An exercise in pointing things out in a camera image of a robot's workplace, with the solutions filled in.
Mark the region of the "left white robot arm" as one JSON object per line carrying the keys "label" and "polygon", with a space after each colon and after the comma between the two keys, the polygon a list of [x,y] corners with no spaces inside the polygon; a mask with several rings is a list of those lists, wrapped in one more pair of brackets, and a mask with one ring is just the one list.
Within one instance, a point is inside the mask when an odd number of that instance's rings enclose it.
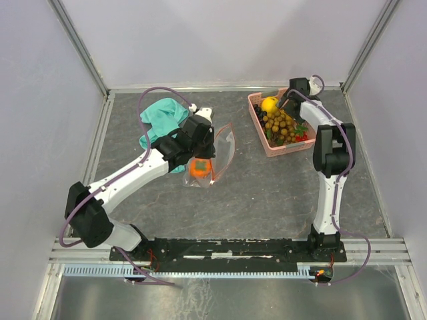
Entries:
{"label": "left white robot arm", "polygon": [[150,150],[110,176],[88,186],[75,183],[69,189],[66,222],[88,248],[108,244],[123,249],[134,260],[144,258],[146,236],[109,214],[138,189],[190,159],[214,157],[214,135],[210,118],[192,115],[183,127],[157,139]]}

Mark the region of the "yellow lemon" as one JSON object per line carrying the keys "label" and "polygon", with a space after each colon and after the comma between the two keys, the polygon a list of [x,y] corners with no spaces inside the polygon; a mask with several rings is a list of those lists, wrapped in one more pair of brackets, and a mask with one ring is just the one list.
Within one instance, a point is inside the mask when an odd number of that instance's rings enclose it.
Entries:
{"label": "yellow lemon", "polygon": [[278,110],[279,100],[276,97],[266,97],[261,102],[261,110],[266,113],[275,113]]}

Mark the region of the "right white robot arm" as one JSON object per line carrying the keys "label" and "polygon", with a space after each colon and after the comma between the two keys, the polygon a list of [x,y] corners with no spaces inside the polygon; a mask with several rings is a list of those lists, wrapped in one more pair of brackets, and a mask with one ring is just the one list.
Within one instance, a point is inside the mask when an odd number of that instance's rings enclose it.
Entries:
{"label": "right white robot arm", "polygon": [[342,191],[356,161],[356,128],[333,116],[318,99],[324,81],[317,75],[289,80],[280,107],[300,125],[316,132],[313,164],[320,189],[318,208],[306,244],[307,255],[321,261],[340,246]]}

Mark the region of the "red strawberries with leaves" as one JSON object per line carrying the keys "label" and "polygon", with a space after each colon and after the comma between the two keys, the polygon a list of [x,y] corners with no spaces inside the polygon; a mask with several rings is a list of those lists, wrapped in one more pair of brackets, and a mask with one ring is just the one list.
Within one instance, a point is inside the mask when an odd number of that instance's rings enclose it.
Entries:
{"label": "red strawberries with leaves", "polygon": [[297,125],[295,130],[295,142],[302,142],[308,140],[308,128],[304,125]]}

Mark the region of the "teal cloth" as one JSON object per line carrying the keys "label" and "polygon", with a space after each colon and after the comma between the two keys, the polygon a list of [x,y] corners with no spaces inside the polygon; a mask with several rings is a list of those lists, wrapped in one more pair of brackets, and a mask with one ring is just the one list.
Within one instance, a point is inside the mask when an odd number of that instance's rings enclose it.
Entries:
{"label": "teal cloth", "polygon": [[160,137],[168,135],[179,128],[189,117],[189,111],[172,98],[163,98],[151,104],[139,114],[151,145]]}

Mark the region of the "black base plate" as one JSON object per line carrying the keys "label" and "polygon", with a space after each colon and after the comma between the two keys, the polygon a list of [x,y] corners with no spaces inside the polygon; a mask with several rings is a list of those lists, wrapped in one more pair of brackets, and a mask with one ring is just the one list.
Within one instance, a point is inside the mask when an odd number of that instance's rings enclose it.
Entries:
{"label": "black base plate", "polygon": [[261,272],[296,271],[298,263],[343,263],[344,244],[336,251],[310,253],[307,241],[292,239],[155,238],[125,254],[154,271]]}

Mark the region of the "orange persimmon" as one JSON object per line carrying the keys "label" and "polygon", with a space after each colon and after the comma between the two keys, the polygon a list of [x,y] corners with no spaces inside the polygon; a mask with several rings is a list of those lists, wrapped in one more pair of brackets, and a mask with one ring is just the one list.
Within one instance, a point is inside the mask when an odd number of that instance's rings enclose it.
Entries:
{"label": "orange persimmon", "polygon": [[189,163],[189,174],[197,179],[205,179],[211,174],[211,160],[193,158]]}

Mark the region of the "dark grape bunch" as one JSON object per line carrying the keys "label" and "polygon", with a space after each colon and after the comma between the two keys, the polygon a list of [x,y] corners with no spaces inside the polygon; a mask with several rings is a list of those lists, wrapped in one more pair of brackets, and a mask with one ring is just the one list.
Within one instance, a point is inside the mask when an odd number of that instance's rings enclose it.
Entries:
{"label": "dark grape bunch", "polygon": [[263,111],[258,104],[253,104],[253,109],[255,111],[258,123],[261,125],[261,127],[265,127],[265,124],[266,124],[265,119],[268,119],[267,113]]}

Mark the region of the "brown longan bunch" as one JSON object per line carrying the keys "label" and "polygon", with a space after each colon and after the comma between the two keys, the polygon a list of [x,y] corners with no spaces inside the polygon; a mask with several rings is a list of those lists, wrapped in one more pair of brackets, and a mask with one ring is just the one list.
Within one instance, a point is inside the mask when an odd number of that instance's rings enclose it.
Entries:
{"label": "brown longan bunch", "polygon": [[281,147],[295,143],[296,122],[284,110],[267,113],[267,117],[262,131],[270,147]]}

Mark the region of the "clear zip top bag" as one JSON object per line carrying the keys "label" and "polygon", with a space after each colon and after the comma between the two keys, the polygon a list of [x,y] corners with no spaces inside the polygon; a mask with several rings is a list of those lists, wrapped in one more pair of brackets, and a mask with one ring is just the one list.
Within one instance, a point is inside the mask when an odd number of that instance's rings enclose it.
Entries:
{"label": "clear zip top bag", "polygon": [[214,138],[215,157],[211,158],[211,174],[205,179],[197,179],[189,174],[189,163],[183,175],[184,187],[208,188],[218,182],[226,170],[230,167],[236,153],[236,138],[232,123],[220,128]]}

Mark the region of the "pink plastic basket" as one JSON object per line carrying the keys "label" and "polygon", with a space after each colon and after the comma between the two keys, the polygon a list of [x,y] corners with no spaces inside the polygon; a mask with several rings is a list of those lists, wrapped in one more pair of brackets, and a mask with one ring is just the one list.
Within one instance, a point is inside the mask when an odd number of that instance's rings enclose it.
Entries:
{"label": "pink plastic basket", "polygon": [[308,123],[301,125],[282,108],[286,88],[273,93],[248,95],[249,112],[267,157],[303,151],[314,146],[316,133]]}

